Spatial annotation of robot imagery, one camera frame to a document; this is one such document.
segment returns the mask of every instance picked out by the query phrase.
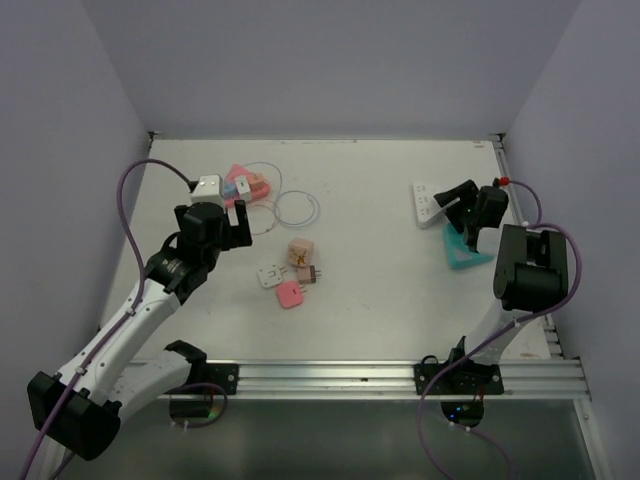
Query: small white block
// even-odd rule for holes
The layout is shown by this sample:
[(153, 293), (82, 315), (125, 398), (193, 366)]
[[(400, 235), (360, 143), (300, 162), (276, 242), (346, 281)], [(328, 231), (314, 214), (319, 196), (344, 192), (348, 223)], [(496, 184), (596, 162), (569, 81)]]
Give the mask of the small white block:
[(245, 202), (251, 200), (251, 187), (249, 186), (249, 180), (246, 175), (238, 175), (236, 177), (236, 189), (242, 200)]
[(200, 177), (198, 185), (193, 192), (191, 192), (191, 203), (198, 202), (215, 203), (224, 208), (222, 178), (220, 178), (220, 175)]

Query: red connector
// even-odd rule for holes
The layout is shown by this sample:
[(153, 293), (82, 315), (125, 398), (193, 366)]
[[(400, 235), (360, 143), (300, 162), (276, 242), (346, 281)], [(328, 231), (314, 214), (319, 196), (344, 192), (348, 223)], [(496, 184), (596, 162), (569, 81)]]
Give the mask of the red connector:
[(496, 178), (493, 181), (493, 185), (495, 187), (506, 187), (510, 183), (511, 183), (511, 179), (509, 177), (500, 177), (500, 178)]

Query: teal object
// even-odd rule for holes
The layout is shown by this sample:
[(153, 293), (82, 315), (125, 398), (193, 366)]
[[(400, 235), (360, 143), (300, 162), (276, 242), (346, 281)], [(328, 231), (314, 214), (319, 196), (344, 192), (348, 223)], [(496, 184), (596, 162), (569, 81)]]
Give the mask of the teal object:
[(469, 268), (493, 260), (493, 255), (475, 253), (469, 250), (469, 247), (464, 244), (462, 234), (456, 232), (456, 229), (450, 223), (444, 227), (443, 233), (447, 262), (449, 262), (449, 266), (453, 270)]

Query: glass panel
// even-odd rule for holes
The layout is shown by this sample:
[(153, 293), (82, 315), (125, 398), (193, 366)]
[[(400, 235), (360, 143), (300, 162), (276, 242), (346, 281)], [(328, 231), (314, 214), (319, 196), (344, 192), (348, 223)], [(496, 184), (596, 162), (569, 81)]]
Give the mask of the glass panel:
[[(170, 427), (158, 401), (125, 425), (93, 462), (74, 460), (65, 480), (441, 478), (416, 433), (416, 402), (233, 401), (211, 427)], [(425, 431), (456, 477), (506, 478), (484, 440), (452, 429), (429, 403)], [(592, 479), (573, 403), (486, 402), (478, 427), (507, 450), (519, 479)]]

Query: wooden cube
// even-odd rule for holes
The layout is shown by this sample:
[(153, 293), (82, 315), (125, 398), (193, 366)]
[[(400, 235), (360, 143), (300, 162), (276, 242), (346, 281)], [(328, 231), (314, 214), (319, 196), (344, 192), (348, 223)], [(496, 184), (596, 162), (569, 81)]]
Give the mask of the wooden cube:
[(304, 238), (294, 238), (289, 242), (287, 249), (287, 262), (296, 267), (308, 267), (311, 265), (313, 255), (313, 242)]

